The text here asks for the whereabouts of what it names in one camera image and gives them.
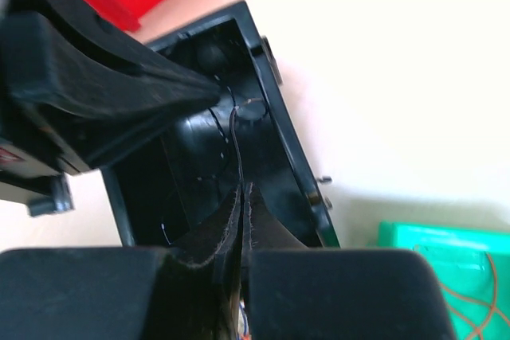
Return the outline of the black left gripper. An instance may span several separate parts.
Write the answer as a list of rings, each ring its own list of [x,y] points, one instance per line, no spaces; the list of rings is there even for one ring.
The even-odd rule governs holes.
[[[163,111],[201,111],[219,96],[84,0],[1,0],[1,196],[32,217],[67,212],[69,175],[124,160]]]

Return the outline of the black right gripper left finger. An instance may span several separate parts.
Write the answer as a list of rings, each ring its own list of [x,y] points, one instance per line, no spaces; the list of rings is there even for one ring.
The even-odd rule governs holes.
[[[169,248],[23,248],[1,255],[4,339],[233,339],[242,192]]]

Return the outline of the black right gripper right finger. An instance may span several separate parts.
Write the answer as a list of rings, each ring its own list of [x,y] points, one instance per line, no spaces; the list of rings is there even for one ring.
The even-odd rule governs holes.
[[[249,184],[243,281],[255,339],[453,339],[425,258],[395,248],[309,248]]]

